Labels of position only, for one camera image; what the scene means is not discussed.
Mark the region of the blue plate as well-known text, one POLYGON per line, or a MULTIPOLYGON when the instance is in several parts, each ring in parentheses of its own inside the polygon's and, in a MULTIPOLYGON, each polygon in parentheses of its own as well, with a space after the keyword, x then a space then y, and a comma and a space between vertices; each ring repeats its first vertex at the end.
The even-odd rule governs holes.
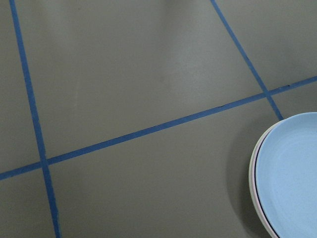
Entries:
POLYGON ((317 114, 281 121, 265 137, 256 161, 261 208, 279 238, 317 236, 317 114))

